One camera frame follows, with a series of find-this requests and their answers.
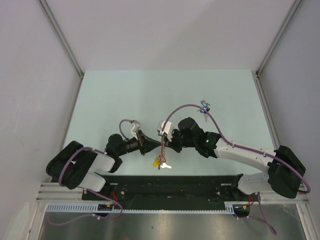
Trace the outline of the red handled key organizer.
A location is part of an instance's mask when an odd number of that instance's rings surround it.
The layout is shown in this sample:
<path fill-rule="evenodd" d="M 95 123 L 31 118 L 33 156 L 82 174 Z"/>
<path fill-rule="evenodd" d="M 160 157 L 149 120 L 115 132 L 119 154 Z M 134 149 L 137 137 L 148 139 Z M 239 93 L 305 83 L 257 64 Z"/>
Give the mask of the red handled key organizer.
<path fill-rule="evenodd" d="M 167 160 L 166 160 L 166 157 L 165 157 L 165 140 L 164 140 L 164 136 L 161 136 L 160 138 L 160 155 L 159 155 L 159 162 L 162 164 L 162 163 L 165 163 Z"/>

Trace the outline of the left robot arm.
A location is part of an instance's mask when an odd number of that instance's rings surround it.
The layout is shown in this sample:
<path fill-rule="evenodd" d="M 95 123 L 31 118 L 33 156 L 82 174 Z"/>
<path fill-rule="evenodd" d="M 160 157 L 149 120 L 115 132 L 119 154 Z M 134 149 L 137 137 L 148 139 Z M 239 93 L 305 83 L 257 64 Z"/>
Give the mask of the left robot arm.
<path fill-rule="evenodd" d="M 73 140 L 48 163 L 45 171 L 60 186 L 70 190 L 89 188 L 98 199 L 105 200 L 111 188 L 98 172 L 114 173 L 123 163 L 121 156 L 135 151 L 145 155 L 160 146 L 159 141 L 147 137 L 141 130 L 137 137 L 126 140 L 120 134 L 112 134 L 104 151 Z"/>

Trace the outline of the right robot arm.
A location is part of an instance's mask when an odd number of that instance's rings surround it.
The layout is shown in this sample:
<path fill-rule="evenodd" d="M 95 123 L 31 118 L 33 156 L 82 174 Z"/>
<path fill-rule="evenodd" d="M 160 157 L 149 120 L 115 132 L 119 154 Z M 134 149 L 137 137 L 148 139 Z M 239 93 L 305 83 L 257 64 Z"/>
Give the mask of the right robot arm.
<path fill-rule="evenodd" d="M 242 201 L 255 192 L 274 191 L 294 199 L 300 191 L 306 168 L 287 146 L 277 149 L 241 146 L 225 140 L 221 134 L 204 131 L 191 117 L 185 118 L 174 129 L 171 122 L 161 121 L 158 134 L 164 145 L 180 153 L 183 148 L 193 148 L 205 158 L 227 159 L 258 169 L 255 174 L 240 174 L 230 188 L 231 196 Z"/>

